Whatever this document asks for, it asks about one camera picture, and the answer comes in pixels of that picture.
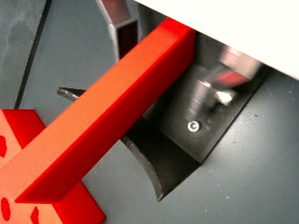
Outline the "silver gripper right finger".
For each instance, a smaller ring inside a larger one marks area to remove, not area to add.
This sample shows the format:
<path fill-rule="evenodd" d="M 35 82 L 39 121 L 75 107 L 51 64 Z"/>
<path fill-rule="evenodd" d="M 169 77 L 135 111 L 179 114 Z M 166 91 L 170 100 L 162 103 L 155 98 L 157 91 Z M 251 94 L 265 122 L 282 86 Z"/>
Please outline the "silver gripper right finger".
<path fill-rule="evenodd" d="M 234 96 L 234 87 L 250 82 L 262 66 L 262 62 L 237 48 L 225 46 L 219 64 L 207 72 L 203 80 L 197 80 L 189 104 L 189 128 L 199 129 L 202 120 L 217 102 L 229 106 Z"/>

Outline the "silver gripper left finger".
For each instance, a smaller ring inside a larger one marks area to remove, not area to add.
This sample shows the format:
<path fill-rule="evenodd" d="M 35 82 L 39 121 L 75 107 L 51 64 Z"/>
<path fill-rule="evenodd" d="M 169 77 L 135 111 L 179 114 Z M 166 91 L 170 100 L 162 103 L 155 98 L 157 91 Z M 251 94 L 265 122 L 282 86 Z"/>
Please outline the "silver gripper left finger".
<path fill-rule="evenodd" d="M 138 20 L 131 17 L 127 0 L 97 1 L 107 20 L 115 57 L 121 60 L 138 44 Z"/>

